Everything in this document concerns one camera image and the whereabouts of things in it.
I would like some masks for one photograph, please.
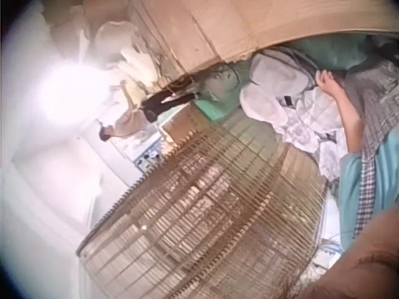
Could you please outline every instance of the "white shirt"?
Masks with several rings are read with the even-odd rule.
[[[119,138],[129,138],[135,133],[144,130],[150,122],[144,115],[143,110],[127,110],[116,122],[114,126],[114,136]]]

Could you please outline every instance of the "hand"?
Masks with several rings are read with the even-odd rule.
[[[334,76],[329,71],[323,70],[320,72],[318,70],[315,80],[322,92],[335,99],[345,93],[342,86],[334,79]]]

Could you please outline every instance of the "leg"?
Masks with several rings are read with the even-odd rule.
[[[194,99],[195,99],[195,94],[189,93],[187,95],[183,95],[180,98],[177,98],[176,100],[172,100],[172,101],[169,101],[166,103],[161,103],[157,107],[153,107],[152,111],[156,115],[161,115],[162,113],[168,111],[169,109],[172,109],[173,107],[177,107],[182,104],[186,104]]]
[[[172,92],[170,90],[162,90],[154,95],[152,95],[149,99],[143,102],[143,106],[151,109],[152,107],[157,107],[162,101],[164,101],[167,97],[170,97]]]

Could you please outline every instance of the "black pants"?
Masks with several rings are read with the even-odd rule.
[[[171,91],[163,90],[154,94],[152,97],[142,103],[141,109],[150,123],[155,122],[159,115],[168,111],[169,109],[188,103],[195,99],[194,93],[188,93],[180,98],[163,103],[163,101],[171,95]]]

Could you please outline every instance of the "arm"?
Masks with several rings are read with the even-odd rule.
[[[134,104],[131,96],[129,95],[129,93],[126,89],[126,81],[120,82],[120,88],[122,89],[122,92],[123,92],[125,98],[127,99],[128,110],[132,111],[132,110],[136,109],[136,105]]]
[[[342,124],[344,126],[348,152],[359,152],[363,148],[363,121],[360,119],[359,114],[348,99],[344,90],[342,90],[342,93],[335,95],[334,98],[337,102]]]
[[[348,152],[356,153],[362,150],[364,124],[355,107],[348,99],[345,90],[334,79],[331,72],[326,70],[316,73],[316,82],[320,89],[334,98],[344,126]]]

